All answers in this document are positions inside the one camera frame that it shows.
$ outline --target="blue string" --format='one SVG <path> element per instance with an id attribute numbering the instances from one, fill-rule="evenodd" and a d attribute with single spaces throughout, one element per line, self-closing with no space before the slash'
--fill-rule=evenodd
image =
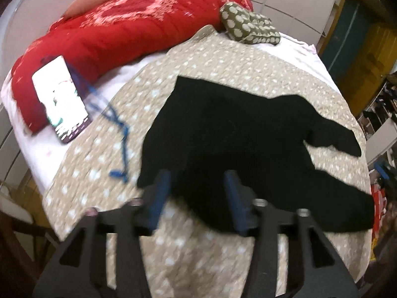
<path id="1" fill-rule="evenodd" d="M 117 124 L 117 126 L 119 127 L 119 130 L 122 131 L 122 133 L 123 133 L 122 158 L 123 158 L 124 170 L 121 171 L 118 169 L 113 169 L 109 172 L 109 176 L 112 178 L 122 178 L 123 183 L 126 184 L 128 182 L 127 141 L 128 141 L 128 133 L 130 131 L 128 125 L 126 124 L 126 122 L 123 122 L 120 120 L 114 107 L 110 104 L 110 102 L 103 95 L 101 95 L 101 93 L 95 87 L 91 86 L 87 82 L 87 80 L 84 79 L 84 77 L 82 77 L 70 64 L 67 63 L 66 65 L 69 69 L 70 76 L 72 77 L 74 83 L 76 84 L 76 87 L 79 90 L 79 92 L 84 90 L 87 93 L 87 90 L 88 90 L 95 97 L 97 97 L 99 100 L 104 102 L 104 104 L 106 104 L 106 107 L 102 111 L 98 105 L 96 105 L 92 102 L 88 102 L 87 105 L 89 107 L 91 107 L 94 111 L 101 113 L 107 120 Z"/>

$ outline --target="red blanket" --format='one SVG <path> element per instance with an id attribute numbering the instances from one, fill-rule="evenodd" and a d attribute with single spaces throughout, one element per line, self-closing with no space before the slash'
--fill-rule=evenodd
<path id="1" fill-rule="evenodd" d="M 27 127 L 47 124 L 32 75 L 62 55 L 90 84 L 110 69 L 191 38 L 205 25 L 222 29 L 219 8 L 234 1 L 252 10 L 249 0 L 111 0 L 80 17 L 54 23 L 34 41 L 12 69 L 13 96 Z"/>

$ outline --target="black cloth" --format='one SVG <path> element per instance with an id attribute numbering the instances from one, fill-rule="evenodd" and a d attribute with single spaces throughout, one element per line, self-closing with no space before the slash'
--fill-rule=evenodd
<path id="1" fill-rule="evenodd" d="M 138 187 L 172 172 L 171 194 L 208 226 L 233 232 L 223 177 L 236 170 L 279 209 L 311 210 L 323 231 L 372 228 L 372 196 L 316 170 L 303 143 L 361 156 L 351 130 L 323 118 L 302 97 L 265 98 L 178 77 L 143 142 Z"/>

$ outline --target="beige quilt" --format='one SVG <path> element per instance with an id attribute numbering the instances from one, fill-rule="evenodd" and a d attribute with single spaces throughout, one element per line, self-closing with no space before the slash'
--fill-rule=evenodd
<path id="1" fill-rule="evenodd" d="M 113 98 L 112 104 L 130 126 L 130 181 L 108 176 L 122 169 L 117 127 L 98 117 L 72 143 L 51 188 L 43 198 L 50 223 L 64 239 L 89 207 L 109 210 L 139 196 L 136 180 L 144 136 L 173 90 L 177 75 L 203 78 L 268 98 L 283 94 L 305 97 L 324 117 L 354 131 L 363 155 L 355 158 L 333 147 L 307 146 L 314 165 L 347 184 L 370 193 L 365 139 L 341 95 L 290 63 L 203 27 L 189 41 L 144 67 Z M 371 231 L 331 234 L 351 275 L 358 280 L 370 257 Z M 108 282 L 115 285 L 115 239 L 108 246 Z M 253 249 L 252 238 L 222 235 L 204 226 L 181 205 L 169 201 L 152 237 L 142 237 L 144 264 L 154 298 L 238 298 Z M 285 291 L 287 239 L 279 236 L 277 294 Z"/>

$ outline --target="wooden chair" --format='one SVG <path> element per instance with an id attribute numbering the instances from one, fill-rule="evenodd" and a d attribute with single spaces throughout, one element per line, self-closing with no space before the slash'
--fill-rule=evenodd
<path id="1" fill-rule="evenodd" d="M 34 261 L 22 247 L 14 232 L 45 239 L 39 253 L 34 247 Z M 45 267 L 50 244 L 59 243 L 54 231 L 29 224 L 0 211 L 0 297 L 31 297 L 32 291 Z"/>

